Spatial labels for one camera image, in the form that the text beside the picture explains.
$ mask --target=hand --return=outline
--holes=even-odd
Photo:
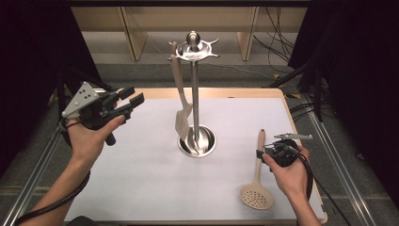
[[[73,123],[78,122],[77,119],[70,119],[68,128],[71,145],[73,149],[72,161],[79,161],[84,164],[92,166],[104,147],[105,139],[117,129],[124,121],[124,116],[118,116],[112,121],[109,121],[104,127],[99,130],[87,129],[83,124]]]
[[[298,151],[309,160],[309,151],[298,145]],[[289,198],[306,198],[308,174],[303,163],[297,159],[291,166],[282,168],[268,154],[263,154],[266,164],[273,170],[279,189]]]

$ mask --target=wooden spatula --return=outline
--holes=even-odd
[[[172,44],[172,53],[173,49],[176,51],[176,46],[177,43],[173,42]],[[184,95],[184,85],[183,85],[183,75],[181,72],[181,62],[180,59],[177,58],[175,55],[171,55],[171,66],[172,66],[172,72],[173,72],[173,77],[176,83],[177,90],[179,91],[180,95],[180,100],[182,101],[183,109],[178,111],[176,113],[176,123],[175,123],[175,129],[176,132],[178,133],[179,137],[181,140],[185,140],[187,138],[188,132],[189,132],[189,124],[188,124],[188,116],[190,116],[191,111],[193,109],[193,105],[189,104],[187,100],[185,99]]]

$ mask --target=metal utensil holder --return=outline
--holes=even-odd
[[[203,157],[211,153],[216,146],[215,132],[204,125],[200,125],[199,111],[199,61],[206,57],[219,57],[212,53],[214,40],[207,42],[200,39],[200,35],[191,31],[186,36],[186,41],[178,45],[176,57],[189,61],[191,66],[191,84],[193,95],[193,117],[194,125],[190,126],[188,136],[185,140],[178,138],[181,151],[191,157]]]

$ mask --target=metal rail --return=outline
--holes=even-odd
[[[45,172],[50,160],[53,157],[55,149],[58,146],[61,138],[62,135],[57,126],[50,138],[50,141],[47,143],[44,152],[41,154],[41,157],[36,164],[36,167],[33,169],[27,182],[25,183],[20,195],[10,208],[6,220],[3,223],[3,226],[14,225],[15,220],[24,213],[27,205],[29,204],[33,196],[36,186],[38,185],[43,173]]]
[[[311,99],[307,94],[302,94],[302,100],[305,104],[311,103]],[[361,196],[357,186],[355,185],[355,182],[353,181],[351,175],[349,174],[349,171],[343,163],[340,154],[337,152],[334,143],[329,137],[326,127],[322,122],[317,119],[313,112],[310,113],[310,116],[311,122],[316,129],[316,132],[320,137],[323,146],[325,147],[332,166],[336,170],[338,177],[343,184],[343,189],[345,190],[349,201],[351,201],[353,208],[355,209],[355,212],[361,222],[361,225],[376,225],[366,201]]]

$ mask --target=white sheet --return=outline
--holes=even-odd
[[[199,123],[216,133],[215,150],[203,158],[184,155],[174,130],[179,99],[150,99],[114,132],[117,143],[105,146],[87,187],[75,199],[66,220],[86,216],[96,221],[295,219],[273,174],[263,164],[261,181],[274,197],[267,210],[241,202],[240,186],[252,181],[257,139],[266,131],[293,133],[280,98],[199,100]],[[311,206],[324,218],[316,191]]]

